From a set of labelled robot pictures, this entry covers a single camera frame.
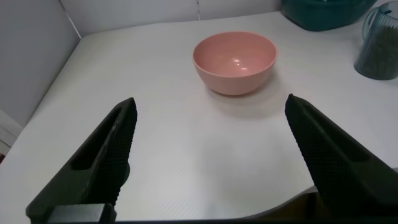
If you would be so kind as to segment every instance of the white table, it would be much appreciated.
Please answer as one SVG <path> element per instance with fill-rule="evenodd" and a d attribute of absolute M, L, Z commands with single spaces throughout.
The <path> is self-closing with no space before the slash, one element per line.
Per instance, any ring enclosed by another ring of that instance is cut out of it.
<path fill-rule="evenodd" d="M 243 217 L 311 187 L 284 115 L 289 93 L 398 167 L 398 80 L 354 70 L 360 29 L 307 32 L 273 12 L 83 38 L 0 166 L 0 223 L 28 223 L 26 206 L 131 96 L 139 115 L 117 220 Z M 265 35 L 279 51 L 271 80 L 249 96 L 213 93 L 191 61 L 199 41 L 229 30 Z"/>

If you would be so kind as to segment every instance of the teal container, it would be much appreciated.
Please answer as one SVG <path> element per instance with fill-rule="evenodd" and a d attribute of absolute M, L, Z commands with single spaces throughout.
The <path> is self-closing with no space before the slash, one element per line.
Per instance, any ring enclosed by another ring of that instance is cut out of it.
<path fill-rule="evenodd" d="M 310 31 L 324 31 L 357 21 L 377 0 L 282 0 L 282 13 Z"/>

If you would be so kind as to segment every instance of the pink bowl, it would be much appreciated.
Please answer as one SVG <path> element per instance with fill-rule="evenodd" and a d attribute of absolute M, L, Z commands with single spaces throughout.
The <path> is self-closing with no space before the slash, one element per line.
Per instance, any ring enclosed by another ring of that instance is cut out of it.
<path fill-rule="evenodd" d="M 267 38 L 250 32 L 225 32 L 200 42 L 193 63 L 212 90 L 241 95 L 263 84 L 275 64 L 277 50 Z"/>

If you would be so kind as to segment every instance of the cup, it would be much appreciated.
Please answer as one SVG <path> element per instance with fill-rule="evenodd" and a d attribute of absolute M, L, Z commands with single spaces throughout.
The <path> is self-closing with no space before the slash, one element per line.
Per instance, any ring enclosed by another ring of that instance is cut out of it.
<path fill-rule="evenodd" d="M 365 19 L 357 72 L 376 80 L 398 77 L 398 1 L 375 7 Z"/>

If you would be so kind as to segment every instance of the bowl rim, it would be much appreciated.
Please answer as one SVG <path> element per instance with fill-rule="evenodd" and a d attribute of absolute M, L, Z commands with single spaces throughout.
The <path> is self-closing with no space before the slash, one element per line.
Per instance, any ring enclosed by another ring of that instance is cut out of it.
<path fill-rule="evenodd" d="M 216 74 L 216 73 L 213 73 L 213 72 L 209 72 L 208 70 L 205 70 L 204 68 L 202 68 L 201 66 L 199 66 L 199 65 L 197 64 L 197 62 L 195 61 L 195 57 L 194 57 L 195 51 L 196 51 L 197 47 L 198 47 L 203 41 L 205 41 L 205 40 L 207 40 L 207 39 L 209 39 L 209 38 L 215 37 L 215 36 L 217 36 L 217 35 L 232 34 L 232 33 L 251 34 L 251 35 L 256 35 L 256 36 L 259 36 L 259 37 L 262 37 L 262 38 L 268 40 L 268 41 L 272 44 L 272 46 L 275 48 L 275 57 L 274 57 L 274 59 L 272 60 L 272 62 L 271 62 L 266 68 L 262 69 L 262 70 L 259 71 L 259 72 L 251 73 L 251 74 L 246 74 L 246 75 L 239 75 L 239 76 L 235 76 L 235 77 L 229 77 L 229 76 L 224 76 L 224 75 L 219 75 L 219 74 Z M 270 68 L 271 66 L 273 66 L 273 65 L 275 64 L 276 58 L 277 58 L 277 57 L 278 57 L 278 49 L 276 48 L 275 44 L 274 44 L 271 40 L 269 40 L 267 37 L 264 37 L 263 35 L 260 35 L 260 34 L 257 34 L 257 33 L 253 33 L 253 32 L 246 32 L 246 31 L 228 31 L 228 32 L 221 32 L 221 33 L 218 33 L 218 34 L 211 35 L 211 36 L 209 36 L 209 37 L 203 39 L 201 42 L 199 42 L 199 44 L 197 44 L 197 45 L 195 46 L 195 48 L 193 49 L 193 52 L 192 52 L 192 61 L 193 61 L 193 64 L 196 66 L 196 68 L 199 68 L 201 71 L 206 72 L 206 73 L 209 73 L 210 75 L 214 75 L 214 76 L 216 76 L 216 77 L 222 77 L 222 78 L 242 78 L 242 77 L 249 77 L 249 76 L 252 76 L 252 75 L 257 75 L 257 74 L 259 74 L 259 73 L 265 72 L 266 70 L 268 70 L 268 68 Z"/>

